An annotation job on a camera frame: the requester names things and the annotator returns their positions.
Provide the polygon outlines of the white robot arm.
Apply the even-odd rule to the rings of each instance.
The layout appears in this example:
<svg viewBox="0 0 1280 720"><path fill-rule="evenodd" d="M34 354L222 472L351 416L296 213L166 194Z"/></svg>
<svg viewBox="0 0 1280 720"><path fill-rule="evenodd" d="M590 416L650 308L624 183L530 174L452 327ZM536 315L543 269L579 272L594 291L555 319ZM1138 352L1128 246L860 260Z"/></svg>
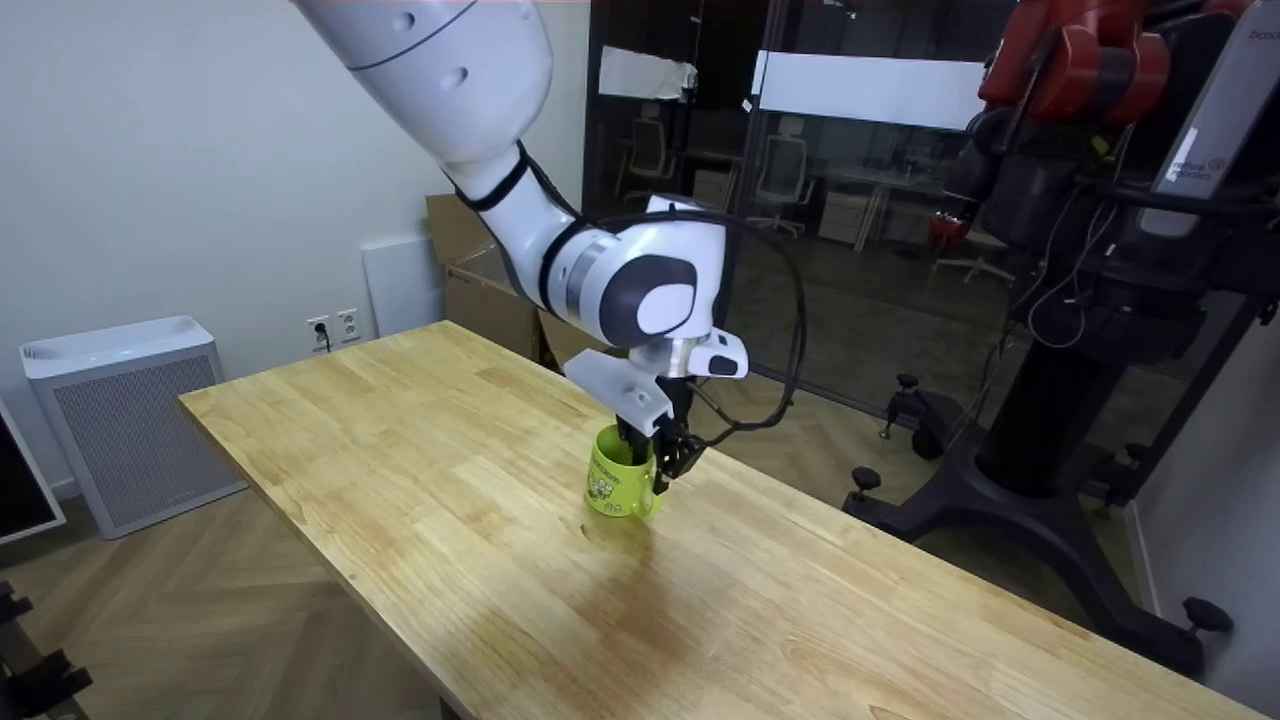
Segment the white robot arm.
<svg viewBox="0 0 1280 720"><path fill-rule="evenodd" d="M435 160L490 233L512 283L590 335L564 363L664 493L702 438L694 381L745 381L747 347L715 319L726 225L650 194L627 225L586 219L529 146L551 92L536 0L291 0L351 81Z"/></svg>

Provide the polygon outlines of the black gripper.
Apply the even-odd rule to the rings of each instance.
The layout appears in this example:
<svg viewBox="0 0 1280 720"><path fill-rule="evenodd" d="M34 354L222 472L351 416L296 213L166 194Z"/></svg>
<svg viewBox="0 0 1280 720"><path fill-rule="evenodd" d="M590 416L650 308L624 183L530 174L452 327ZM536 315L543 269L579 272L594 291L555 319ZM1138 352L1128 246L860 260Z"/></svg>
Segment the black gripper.
<svg viewBox="0 0 1280 720"><path fill-rule="evenodd" d="M640 432L616 428L616 458L647 465L655 451L650 487L664 493L702 451L702 438L674 420L669 381L745 381L747 347L739 335L711 327L702 335L650 339L624 354L582 347L564 363L564 374Z"/></svg>

